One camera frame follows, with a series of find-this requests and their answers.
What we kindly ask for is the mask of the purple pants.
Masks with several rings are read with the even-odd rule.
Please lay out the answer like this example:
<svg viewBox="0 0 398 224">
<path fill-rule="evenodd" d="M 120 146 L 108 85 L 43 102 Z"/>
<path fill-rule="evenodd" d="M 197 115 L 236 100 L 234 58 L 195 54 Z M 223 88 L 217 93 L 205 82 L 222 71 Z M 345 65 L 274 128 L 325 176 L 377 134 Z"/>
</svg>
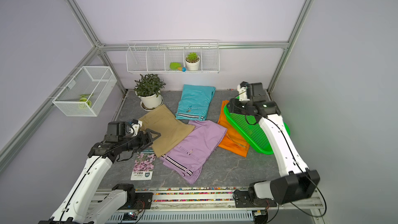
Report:
<svg viewBox="0 0 398 224">
<path fill-rule="evenodd" d="M 194 130 L 160 160 L 193 185 L 200 177 L 204 163 L 226 135 L 227 128 L 210 120 L 190 120 L 189 124 Z"/>
</svg>

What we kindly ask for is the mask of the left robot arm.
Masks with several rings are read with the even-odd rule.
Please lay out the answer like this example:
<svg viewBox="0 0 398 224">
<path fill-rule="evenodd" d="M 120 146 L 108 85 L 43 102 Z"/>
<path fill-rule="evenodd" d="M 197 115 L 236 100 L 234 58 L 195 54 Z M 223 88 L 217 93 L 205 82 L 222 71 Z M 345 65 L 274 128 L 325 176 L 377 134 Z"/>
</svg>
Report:
<svg viewBox="0 0 398 224">
<path fill-rule="evenodd" d="M 94 209 L 92 199 L 107 171 L 125 151 L 138 153 L 150 147 L 161 134 L 141 130 L 138 120 L 110 122 L 104 139 L 93 145 L 85 166 L 65 200 L 46 221 L 48 224 L 104 224 L 120 209 L 142 210 L 150 207 L 152 197 L 140 197 L 133 184 L 117 184 Z"/>
</svg>

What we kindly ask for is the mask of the orange pants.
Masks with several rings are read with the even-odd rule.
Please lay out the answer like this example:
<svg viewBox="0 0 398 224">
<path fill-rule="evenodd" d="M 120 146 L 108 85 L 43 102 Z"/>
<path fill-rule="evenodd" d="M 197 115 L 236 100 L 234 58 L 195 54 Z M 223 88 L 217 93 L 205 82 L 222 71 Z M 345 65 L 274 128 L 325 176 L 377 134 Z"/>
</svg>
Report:
<svg viewBox="0 0 398 224">
<path fill-rule="evenodd" d="M 250 145 L 227 121 L 226 114 L 224 113 L 224 107 L 228 103 L 228 100 L 222 102 L 221 112 L 217 122 L 217 124 L 227 129 L 224 138 L 218 146 L 245 158 L 247 157 Z"/>
</svg>

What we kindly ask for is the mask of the green plastic basket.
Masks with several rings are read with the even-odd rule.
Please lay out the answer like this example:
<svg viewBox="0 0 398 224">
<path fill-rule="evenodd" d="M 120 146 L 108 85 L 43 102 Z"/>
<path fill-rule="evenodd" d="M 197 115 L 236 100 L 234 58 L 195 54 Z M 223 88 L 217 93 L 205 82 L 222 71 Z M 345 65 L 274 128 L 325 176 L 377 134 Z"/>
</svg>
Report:
<svg viewBox="0 0 398 224">
<path fill-rule="evenodd" d="M 262 101 L 255 104 L 261 107 L 263 118 L 230 114 L 227 104 L 227 121 L 258 153 L 286 155 L 287 152 L 292 152 L 289 129 L 276 102 Z"/>
</svg>

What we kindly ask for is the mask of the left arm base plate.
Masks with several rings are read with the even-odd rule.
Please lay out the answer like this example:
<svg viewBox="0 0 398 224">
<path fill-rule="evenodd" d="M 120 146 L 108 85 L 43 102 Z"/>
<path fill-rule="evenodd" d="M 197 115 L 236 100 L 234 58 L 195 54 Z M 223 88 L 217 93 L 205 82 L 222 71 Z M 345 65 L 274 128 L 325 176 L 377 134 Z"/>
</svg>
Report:
<svg viewBox="0 0 398 224">
<path fill-rule="evenodd" d="M 144 210 L 150 209 L 152 205 L 152 192 L 139 192 L 133 200 L 128 200 L 119 210 Z"/>
</svg>

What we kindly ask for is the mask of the khaki pants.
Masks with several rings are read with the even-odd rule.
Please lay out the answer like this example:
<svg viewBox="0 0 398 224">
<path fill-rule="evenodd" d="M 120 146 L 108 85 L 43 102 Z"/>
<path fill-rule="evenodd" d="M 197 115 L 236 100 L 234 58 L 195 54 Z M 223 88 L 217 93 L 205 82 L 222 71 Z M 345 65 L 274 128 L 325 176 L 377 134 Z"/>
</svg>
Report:
<svg viewBox="0 0 398 224">
<path fill-rule="evenodd" d="M 150 129 L 161 134 L 151 145 L 158 158 L 171 151 L 195 129 L 195 126 L 176 119 L 165 105 L 148 112 L 139 121 L 143 124 L 143 130 Z"/>
</svg>

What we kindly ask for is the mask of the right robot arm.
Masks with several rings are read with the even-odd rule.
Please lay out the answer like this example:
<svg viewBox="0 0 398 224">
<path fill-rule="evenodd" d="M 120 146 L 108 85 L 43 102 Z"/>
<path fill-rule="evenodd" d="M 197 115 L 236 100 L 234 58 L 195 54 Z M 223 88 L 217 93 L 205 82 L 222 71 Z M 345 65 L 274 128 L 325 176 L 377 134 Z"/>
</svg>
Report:
<svg viewBox="0 0 398 224">
<path fill-rule="evenodd" d="M 317 170 L 310 170 L 295 149 L 274 101 L 230 99 L 228 109 L 243 117 L 253 116 L 275 155 L 280 177 L 259 181 L 249 187 L 254 199 L 272 199 L 285 204 L 310 198 L 320 182 Z"/>
</svg>

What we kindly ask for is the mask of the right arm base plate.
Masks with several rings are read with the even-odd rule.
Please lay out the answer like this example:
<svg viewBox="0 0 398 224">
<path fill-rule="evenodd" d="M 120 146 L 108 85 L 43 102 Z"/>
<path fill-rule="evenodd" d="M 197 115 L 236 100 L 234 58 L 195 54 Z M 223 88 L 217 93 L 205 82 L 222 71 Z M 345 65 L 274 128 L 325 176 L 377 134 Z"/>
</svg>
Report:
<svg viewBox="0 0 398 224">
<path fill-rule="evenodd" d="M 234 190 L 232 197 L 236 208 L 270 208 L 278 206 L 278 204 L 272 199 L 258 199 L 250 192 L 238 189 Z"/>
</svg>

